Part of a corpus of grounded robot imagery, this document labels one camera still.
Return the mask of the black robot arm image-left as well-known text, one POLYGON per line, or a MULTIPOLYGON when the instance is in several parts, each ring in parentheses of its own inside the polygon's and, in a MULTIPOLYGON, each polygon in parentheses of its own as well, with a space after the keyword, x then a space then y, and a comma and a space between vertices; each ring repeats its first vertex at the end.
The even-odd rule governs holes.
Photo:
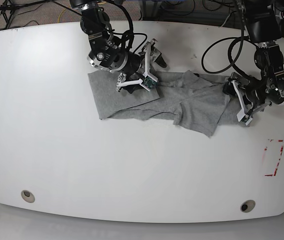
POLYGON ((121 0, 111 0, 110 4, 117 6, 126 16, 129 28, 123 33, 115 33, 108 15, 99 6, 97 0, 72 0, 70 6, 81 12, 81 29, 88 35, 91 51, 88 60, 91 66, 110 73, 119 73, 116 90, 121 89, 129 93, 144 88, 154 89, 158 84, 158 77, 152 70, 157 64, 166 68, 167 64, 162 53, 155 47, 156 39, 144 40, 140 52, 132 51, 135 36, 133 21, 122 6, 121 0))

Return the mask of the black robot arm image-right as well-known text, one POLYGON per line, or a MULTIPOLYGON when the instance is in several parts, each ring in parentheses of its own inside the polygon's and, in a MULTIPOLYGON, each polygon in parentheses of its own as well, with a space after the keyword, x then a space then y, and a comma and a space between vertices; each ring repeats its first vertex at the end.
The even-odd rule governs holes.
POLYGON ((244 102, 253 109, 263 104, 284 103, 284 57, 276 43, 281 33, 272 5, 271 0, 233 1, 240 19, 241 34, 239 37, 230 37, 227 50, 229 65, 214 72, 220 74, 233 68, 244 80, 239 84, 245 96, 244 102), (244 42, 255 47, 254 62, 260 70, 260 79, 246 74, 236 65, 244 42))

